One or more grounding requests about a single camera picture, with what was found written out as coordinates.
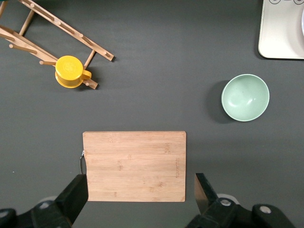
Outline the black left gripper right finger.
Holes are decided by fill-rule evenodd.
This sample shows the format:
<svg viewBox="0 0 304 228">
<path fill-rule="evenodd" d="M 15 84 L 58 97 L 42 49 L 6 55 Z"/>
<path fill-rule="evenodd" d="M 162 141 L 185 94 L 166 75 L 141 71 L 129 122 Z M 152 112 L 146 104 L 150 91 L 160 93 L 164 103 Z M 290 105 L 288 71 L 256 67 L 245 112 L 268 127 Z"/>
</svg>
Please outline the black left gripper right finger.
<svg viewBox="0 0 304 228">
<path fill-rule="evenodd" d="M 253 228 L 251 211 L 228 197 L 219 197 L 203 173 L 195 174 L 195 199 L 200 214 L 188 228 Z"/>
</svg>

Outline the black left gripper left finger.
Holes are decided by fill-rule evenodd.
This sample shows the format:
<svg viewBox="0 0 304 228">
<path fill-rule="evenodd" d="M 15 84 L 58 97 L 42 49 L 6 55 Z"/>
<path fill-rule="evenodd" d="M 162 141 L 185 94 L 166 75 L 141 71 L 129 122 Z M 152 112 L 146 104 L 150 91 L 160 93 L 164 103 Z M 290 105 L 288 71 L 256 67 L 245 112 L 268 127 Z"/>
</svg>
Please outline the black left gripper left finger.
<svg viewBox="0 0 304 228">
<path fill-rule="evenodd" d="M 55 198 L 31 210 L 35 228 L 71 228 L 88 200 L 87 177 L 77 175 Z"/>
</svg>

